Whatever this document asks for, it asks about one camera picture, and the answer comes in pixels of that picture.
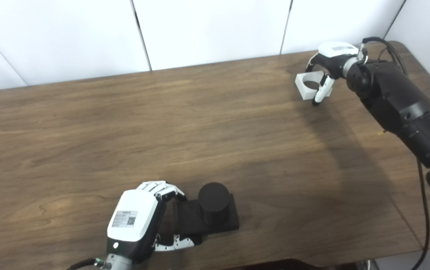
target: metal connector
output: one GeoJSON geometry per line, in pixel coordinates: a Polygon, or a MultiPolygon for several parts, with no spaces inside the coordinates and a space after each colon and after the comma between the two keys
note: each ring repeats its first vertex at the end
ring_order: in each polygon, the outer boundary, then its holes
{"type": "Polygon", "coordinates": [[[102,270],[110,270],[112,268],[112,264],[109,262],[106,262],[102,259],[96,258],[95,263],[93,264],[96,267],[102,269],[102,270]]]}
{"type": "Polygon", "coordinates": [[[358,61],[361,61],[361,60],[364,59],[363,49],[364,49],[364,43],[360,44],[360,48],[358,48],[358,55],[357,55],[357,60],[358,61]]]}

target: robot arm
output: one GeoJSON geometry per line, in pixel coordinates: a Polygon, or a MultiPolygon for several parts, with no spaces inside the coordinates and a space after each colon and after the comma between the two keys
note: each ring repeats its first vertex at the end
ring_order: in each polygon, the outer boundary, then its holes
{"type": "MultiPolygon", "coordinates": [[[[395,134],[411,152],[430,168],[430,99],[415,86],[406,75],[405,68],[395,63],[394,48],[377,37],[365,38],[357,52],[348,49],[336,53],[341,44],[327,43],[310,60],[307,72],[314,65],[321,65],[326,75],[333,79],[346,79],[348,88],[354,91],[374,119],[386,130],[395,134]],[[393,61],[368,61],[364,43],[381,41],[387,45],[393,61]]],[[[324,83],[316,93],[313,105],[318,105],[323,97],[324,83]]],[[[430,172],[427,174],[430,185],[430,172]]]]}
{"type": "Polygon", "coordinates": [[[143,182],[121,196],[108,224],[108,257],[90,259],[72,265],[69,270],[95,265],[104,270],[131,270],[133,264],[148,259],[153,251],[171,251],[201,244],[201,237],[160,234],[158,229],[166,203],[185,194],[165,181],[143,182]]]}

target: qr code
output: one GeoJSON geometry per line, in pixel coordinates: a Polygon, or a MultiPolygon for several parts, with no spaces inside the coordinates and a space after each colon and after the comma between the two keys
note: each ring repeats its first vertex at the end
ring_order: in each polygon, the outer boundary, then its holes
{"type": "Polygon", "coordinates": [[[126,225],[133,225],[133,224],[135,224],[135,217],[129,217],[126,225]]]}

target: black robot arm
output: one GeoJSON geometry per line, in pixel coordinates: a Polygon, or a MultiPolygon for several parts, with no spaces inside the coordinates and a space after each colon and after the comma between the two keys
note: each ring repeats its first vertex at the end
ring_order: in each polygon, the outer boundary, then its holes
{"type": "MultiPolygon", "coordinates": [[[[396,63],[358,61],[348,69],[346,81],[376,121],[430,168],[430,99],[396,63]]],[[[430,172],[427,181],[430,185],[430,172]]]]}

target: black block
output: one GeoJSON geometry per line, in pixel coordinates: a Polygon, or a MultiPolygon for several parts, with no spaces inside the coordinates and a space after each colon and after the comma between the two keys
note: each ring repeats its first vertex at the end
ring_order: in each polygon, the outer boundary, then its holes
{"type": "Polygon", "coordinates": [[[197,200],[179,202],[174,211],[177,234],[206,236],[240,227],[234,197],[220,183],[206,184],[197,200]]]}

